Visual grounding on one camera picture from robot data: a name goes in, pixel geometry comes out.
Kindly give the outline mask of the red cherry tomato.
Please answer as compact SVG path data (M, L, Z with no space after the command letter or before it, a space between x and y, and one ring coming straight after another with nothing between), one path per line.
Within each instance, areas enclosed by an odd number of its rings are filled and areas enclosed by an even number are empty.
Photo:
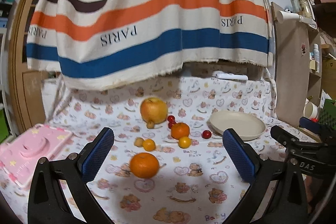
M203 139L210 139L210 137L212 137L212 132L210 130L204 130L202 132Z
M173 127L173 125L175 125L175 124L176 124L176 122L169 122L168 128L171 129Z
M167 117L167 120L168 120L169 122L175 121L175 117L174 117L173 115L169 115L169 116Z

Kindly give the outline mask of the large orange mandarin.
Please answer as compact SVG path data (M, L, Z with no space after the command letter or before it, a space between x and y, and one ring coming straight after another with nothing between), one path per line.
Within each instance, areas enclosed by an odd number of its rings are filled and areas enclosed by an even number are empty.
M151 153L138 153L129 163L130 171L138 178L152 178L159 171L159 161Z

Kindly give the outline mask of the yellow cherry tomato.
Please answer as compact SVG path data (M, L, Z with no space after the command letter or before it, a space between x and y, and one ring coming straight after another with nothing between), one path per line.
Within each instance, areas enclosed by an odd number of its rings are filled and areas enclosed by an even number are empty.
M191 145L191 139L188 136L183 136L178 140L178 145L180 148L189 148Z
M156 144L155 141L152 139L146 139L142 143L142 147L144 148L145 151L154 151L156 149Z

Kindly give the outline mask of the brown longan front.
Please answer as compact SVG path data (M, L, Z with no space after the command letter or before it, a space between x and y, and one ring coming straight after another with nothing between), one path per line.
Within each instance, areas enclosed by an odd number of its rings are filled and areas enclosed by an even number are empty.
M142 139L142 138L136 138L135 141L134 141L134 145L136 147L142 147L143 143L144 143L144 139Z

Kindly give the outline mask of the brown longan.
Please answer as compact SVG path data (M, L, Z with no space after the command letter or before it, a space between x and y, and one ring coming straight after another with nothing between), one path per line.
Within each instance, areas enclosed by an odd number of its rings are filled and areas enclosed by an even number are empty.
M153 128L155 128L155 123L153 121L148 121L147 124L146 124L146 127L148 129L153 129Z
M136 147L142 147L143 143L144 143L144 139L142 139L142 138L136 138L135 141L134 141L134 145Z

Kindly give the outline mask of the white cup on shelf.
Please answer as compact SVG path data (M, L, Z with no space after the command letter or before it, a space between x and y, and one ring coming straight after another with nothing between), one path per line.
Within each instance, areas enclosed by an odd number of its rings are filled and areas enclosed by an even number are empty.
M303 116L307 119L315 119L318 117L318 107L312 102L307 102L303 108Z

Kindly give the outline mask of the pink toy case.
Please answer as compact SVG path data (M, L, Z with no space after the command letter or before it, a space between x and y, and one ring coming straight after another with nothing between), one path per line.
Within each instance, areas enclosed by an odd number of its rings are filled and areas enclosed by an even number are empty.
M72 137L72 132L36 124L11 143L1 144L1 169L20 188L30 186L35 167L41 157L53 159Z

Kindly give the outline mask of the cream round plate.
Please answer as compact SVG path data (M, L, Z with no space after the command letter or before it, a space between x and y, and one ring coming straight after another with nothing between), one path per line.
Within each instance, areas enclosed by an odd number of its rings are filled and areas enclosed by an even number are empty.
M265 123L251 114L238 111L221 110L212 113L210 125L219 134L227 129L233 129L243 141L259 138L265 131Z

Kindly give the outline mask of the baby bear print sheet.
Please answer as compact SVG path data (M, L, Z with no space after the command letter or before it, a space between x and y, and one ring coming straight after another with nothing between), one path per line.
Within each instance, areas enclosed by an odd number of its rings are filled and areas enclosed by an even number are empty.
M222 223L228 217L248 184L241 180L221 137L202 138L214 112L239 111L264 121L266 130L251 146L272 160L285 157L284 147L270 137L273 125L301 141L309 140L274 117L273 88L266 81L160 77L89 92L68 90L62 79L53 79L44 82L42 96L47 122L73 133L59 159L80 151L102 128L114 131L114 146L88 188L115 223ZM152 130L146 127L139 107L149 97L164 100L169 114L189 125L189 148L179 147L167 123ZM136 147L136 138L154 140L156 149L148 152ZM130 171L131 158L143 152L159 161L159 171L152 178L138 178Z

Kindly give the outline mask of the wooden headboard panel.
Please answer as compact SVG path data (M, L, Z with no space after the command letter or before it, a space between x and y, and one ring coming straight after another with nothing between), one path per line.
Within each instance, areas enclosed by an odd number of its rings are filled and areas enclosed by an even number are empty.
M276 38L276 114L279 120L298 127L309 83L308 28L294 20L280 23L276 12L283 8L272 2L271 9Z

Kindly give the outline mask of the white remote control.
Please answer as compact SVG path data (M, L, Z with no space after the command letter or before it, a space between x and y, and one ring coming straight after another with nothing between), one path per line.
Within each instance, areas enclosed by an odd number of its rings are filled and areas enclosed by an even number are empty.
M220 80L248 81L247 75L237 75L234 73L226 73L223 71L214 71L212 77Z

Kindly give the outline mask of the large yellow apple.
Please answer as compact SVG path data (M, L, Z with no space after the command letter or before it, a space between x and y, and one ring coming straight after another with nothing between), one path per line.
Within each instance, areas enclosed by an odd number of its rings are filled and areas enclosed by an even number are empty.
M168 116L168 107L166 102L160 98L149 97L142 101L140 114L146 123L153 122L154 124L160 124Z

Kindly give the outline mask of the white tube lamp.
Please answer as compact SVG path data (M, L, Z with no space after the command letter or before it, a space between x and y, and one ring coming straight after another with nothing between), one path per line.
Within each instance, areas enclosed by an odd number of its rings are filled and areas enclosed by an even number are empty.
M308 26L310 26L312 29L316 30L317 29L317 24L316 22L311 19L311 18L306 18L302 15L292 13L292 12L286 12L286 11L277 11L276 12L276 18L277 21L280 23L287 22L289 20L294 20L300 23L305 23Z

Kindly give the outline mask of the clear glass jar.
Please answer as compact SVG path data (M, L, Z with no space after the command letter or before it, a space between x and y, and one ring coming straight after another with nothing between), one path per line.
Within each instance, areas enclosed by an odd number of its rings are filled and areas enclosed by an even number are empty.
M298 0L299 9L304 17L312 18L313 10L310 0Z

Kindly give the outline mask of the striped Paris blanket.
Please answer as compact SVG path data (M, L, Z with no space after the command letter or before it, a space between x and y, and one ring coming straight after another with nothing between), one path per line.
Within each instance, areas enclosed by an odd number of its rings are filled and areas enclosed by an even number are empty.
M104 90L227 60L260 67L273 53L266 0L38 0L27 66L70 88Z

